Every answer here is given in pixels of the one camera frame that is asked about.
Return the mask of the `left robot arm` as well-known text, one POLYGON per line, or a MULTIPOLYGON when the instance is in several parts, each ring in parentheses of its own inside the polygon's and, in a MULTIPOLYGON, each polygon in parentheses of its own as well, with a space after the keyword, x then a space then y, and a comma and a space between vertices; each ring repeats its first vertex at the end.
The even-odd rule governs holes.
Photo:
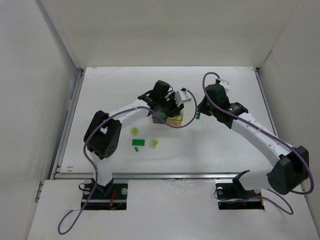
POLYGON ((91 192, 106 197, 112 191, 113 175, 106 159, 115 153, 122 129, 152 115, 179 116, 191 99, 185 88, 175 91, 170 84, 158 80, 153 89, 132 103, 111 112, 97 111, 83 138, 84 156, 94 169, 91 192))

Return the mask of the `lime curved lego brick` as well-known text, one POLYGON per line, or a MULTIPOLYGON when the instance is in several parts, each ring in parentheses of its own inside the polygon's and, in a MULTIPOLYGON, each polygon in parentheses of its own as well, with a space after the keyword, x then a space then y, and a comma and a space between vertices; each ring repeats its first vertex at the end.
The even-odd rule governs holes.
POLYGON ((181 116, 179 115, 179 116, 175 116, 175 117, 173 117, 172 118, 173 120, 178 120, 178 121, 180 121, 181 120, 181 116))

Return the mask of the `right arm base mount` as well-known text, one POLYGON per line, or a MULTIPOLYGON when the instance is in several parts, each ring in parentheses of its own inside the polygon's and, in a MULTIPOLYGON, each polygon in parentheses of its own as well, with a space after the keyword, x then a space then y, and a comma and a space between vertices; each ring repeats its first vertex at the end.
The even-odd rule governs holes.
POLYGON ((215 181, 214 197, 219 210, 264 210, 261 191, 245 190, 231 179, 215 181))

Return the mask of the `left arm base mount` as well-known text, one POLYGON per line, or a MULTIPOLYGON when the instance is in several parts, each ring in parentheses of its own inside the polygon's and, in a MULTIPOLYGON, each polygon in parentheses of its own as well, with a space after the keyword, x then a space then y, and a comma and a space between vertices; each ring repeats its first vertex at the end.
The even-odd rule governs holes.
POLYGON ((128 184, 114 183, 106 186, 97 184, 84 210, 88 211, 124 211, 127 209, 128 184))

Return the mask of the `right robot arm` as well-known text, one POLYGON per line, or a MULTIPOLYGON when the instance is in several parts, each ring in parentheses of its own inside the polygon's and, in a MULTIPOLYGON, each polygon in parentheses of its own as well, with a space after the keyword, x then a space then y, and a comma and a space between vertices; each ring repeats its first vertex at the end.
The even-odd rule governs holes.
POLYGON ((270 189, 287 195, 307 179, 311 179, 309 152, 302 145, 294 147, 265 130, 246 107, 231 103, 220 83, 204 87, 204 98, 198 111, 224 124, 250 142, 269 161, 267 170, 244 170, 232 179, 237 191, 270 189))

